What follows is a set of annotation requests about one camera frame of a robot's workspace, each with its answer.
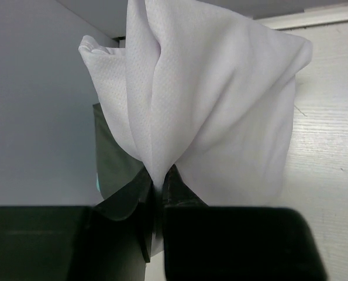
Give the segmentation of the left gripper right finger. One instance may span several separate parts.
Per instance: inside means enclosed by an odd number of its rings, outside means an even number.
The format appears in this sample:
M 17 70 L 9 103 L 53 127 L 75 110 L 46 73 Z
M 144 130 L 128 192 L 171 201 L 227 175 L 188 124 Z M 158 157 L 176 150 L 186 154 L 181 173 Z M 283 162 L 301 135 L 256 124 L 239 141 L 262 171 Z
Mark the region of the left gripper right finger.
M 311 229 L 281 207 L 210 207 L 173 166 L 163 185 L 167 280 L 326 280 Z

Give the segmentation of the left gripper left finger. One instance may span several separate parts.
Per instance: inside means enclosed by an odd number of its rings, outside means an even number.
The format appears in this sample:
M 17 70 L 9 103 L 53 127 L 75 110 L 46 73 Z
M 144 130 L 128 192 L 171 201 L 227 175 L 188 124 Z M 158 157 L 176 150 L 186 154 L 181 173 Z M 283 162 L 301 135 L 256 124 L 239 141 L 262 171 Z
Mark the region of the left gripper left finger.
M 142 169 L 96 206 L 0 206 L 0 280 L 144 280 L 154 194 Z

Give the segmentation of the white t-shirt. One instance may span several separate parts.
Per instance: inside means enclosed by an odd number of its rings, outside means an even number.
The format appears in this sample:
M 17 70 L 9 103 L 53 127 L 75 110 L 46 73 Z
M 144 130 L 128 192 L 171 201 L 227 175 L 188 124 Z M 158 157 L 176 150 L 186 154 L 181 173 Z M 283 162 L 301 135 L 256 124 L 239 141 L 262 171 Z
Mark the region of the white t-shirt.
M 280 193 L 309 40 L 200 1 L 129 1 L 123 48 L 84 36 L 78 50 L 116 143 L 157 189 L 176 166 L 209 205 Z

